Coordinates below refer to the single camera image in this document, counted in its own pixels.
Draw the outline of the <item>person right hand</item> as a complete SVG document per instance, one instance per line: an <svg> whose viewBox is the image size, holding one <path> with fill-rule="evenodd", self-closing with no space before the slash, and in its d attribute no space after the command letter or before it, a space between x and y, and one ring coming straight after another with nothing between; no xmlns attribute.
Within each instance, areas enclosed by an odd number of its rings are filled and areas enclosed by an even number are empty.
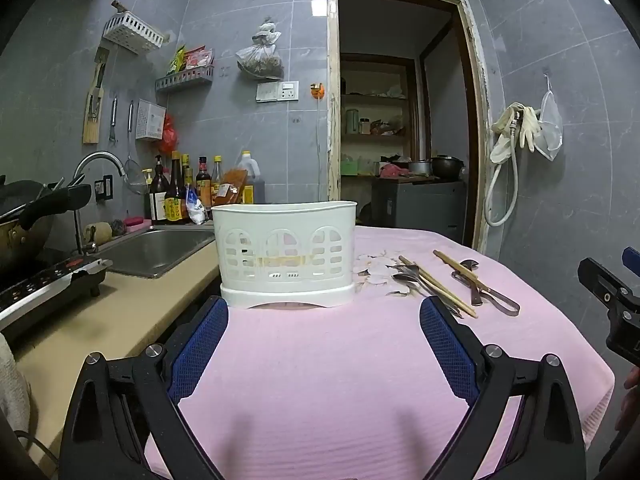
<svg viewBox="0 0 640 480"><path fill-rule="evenodd" d="M626 394L615 423L616 431L628 431L639 416L639 379L640 370L634 367L624 381Z"/></svg>

